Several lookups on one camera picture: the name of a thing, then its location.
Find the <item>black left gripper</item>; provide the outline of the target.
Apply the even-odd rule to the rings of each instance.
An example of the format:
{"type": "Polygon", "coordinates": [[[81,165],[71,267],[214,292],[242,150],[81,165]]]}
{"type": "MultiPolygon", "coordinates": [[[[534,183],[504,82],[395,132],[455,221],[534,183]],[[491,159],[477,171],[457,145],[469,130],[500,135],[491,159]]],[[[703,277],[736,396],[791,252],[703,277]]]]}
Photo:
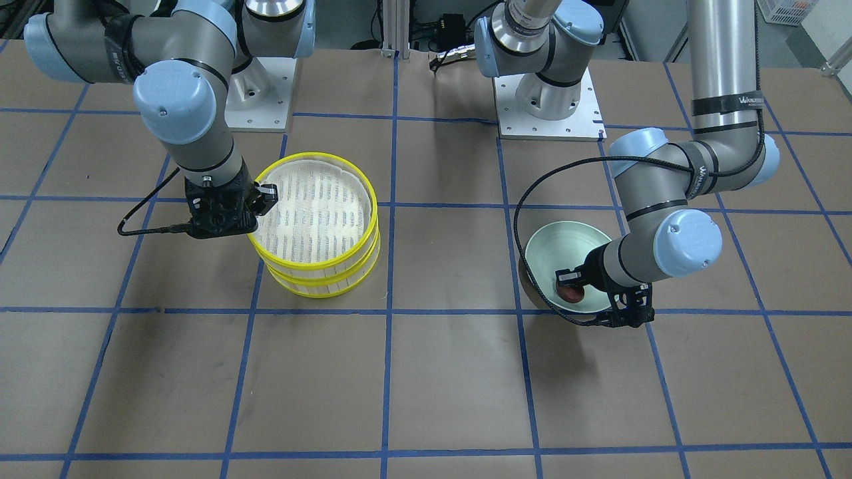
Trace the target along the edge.
{"type": "Polygon", "coordinates": [[[588,252],[583,267],[556,270],[557,286],[594,286],[606,292],[609,309],[596,314],[593,325],[616,328],[639,328],[652,322],[652,285],[640,284],[624,286],[615,282],[606,272],[604,264],[605,246],[601,245],[588,252]]]}

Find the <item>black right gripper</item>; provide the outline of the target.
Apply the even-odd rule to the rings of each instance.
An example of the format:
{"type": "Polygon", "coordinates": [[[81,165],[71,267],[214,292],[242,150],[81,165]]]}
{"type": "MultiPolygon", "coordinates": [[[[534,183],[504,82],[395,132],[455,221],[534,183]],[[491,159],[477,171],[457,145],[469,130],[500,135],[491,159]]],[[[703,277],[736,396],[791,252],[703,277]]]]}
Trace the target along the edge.
{"type": "Polygon", "coordinates": [[[184,191],[191,212],[188,235],[198,240],[251,234],[258,229],[258,216],[279,201],[274,183],[256,183],[247,175],[209,188],[185,179],[184,191]]]}

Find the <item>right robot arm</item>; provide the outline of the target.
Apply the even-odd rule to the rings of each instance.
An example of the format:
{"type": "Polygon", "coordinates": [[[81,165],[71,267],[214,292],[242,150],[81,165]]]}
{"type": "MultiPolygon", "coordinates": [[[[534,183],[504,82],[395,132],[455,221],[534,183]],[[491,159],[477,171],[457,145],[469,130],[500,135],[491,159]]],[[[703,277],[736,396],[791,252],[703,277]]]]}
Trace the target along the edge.
{"type": "Polygon", "coordinates": [[[178,171],[191,218],[162,228],[196,239],[242,236],[278,201],[252,179],[235,131],[281,132],[296,61],[316,47],[314,1],[57,1],[23,30],[49,78],[129,84],[142,121],[178,171]]]}

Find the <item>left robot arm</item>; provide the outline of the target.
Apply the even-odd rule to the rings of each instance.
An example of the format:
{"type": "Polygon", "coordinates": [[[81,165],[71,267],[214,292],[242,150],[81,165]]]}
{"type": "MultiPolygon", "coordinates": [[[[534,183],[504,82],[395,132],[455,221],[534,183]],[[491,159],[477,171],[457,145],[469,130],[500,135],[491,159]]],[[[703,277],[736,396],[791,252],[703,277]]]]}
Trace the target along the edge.
{"type": "MultiPolygon", "coordinates": [[[[573,304],[587,289],[602,306],[585,325],[641,327],[655,316],[652,285],[706,269],[722,252],[722,234],[691,200],[755,187],[778,170],[780,154],[765,131],[759,70],[757,6],[752,1],[691,1],[691,140],[672,142],[660,128],[635,130],[608,155],[628,233],[581,255],[582,263],[536,278],[531,253],[520,262],[542,302],[575,325],[573,304]]],[[[603,20],[583,1],[503,1],[474,29],[477,64],[487,78],[520,74],[517,99],[533,117],[560,120],[575,109],[603,20]]]]}

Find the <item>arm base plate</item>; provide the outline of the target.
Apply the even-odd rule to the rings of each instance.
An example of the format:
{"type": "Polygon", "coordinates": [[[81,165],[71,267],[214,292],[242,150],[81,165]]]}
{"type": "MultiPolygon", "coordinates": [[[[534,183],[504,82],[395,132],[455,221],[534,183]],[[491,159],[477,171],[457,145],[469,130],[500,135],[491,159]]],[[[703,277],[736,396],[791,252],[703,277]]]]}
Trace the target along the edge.
{"type": "Polygon", "coordinates": [[[226,124],[235,132],[286,132],[298,60],[256,57],[231,76],[226,124]]]}
{"type": "Polygon", "coordinates": [[[608,134],[590,70],[579,84],[545,84],[536,74],[493,79],[499,134],[509,140],[603,140],[608,134]]]}

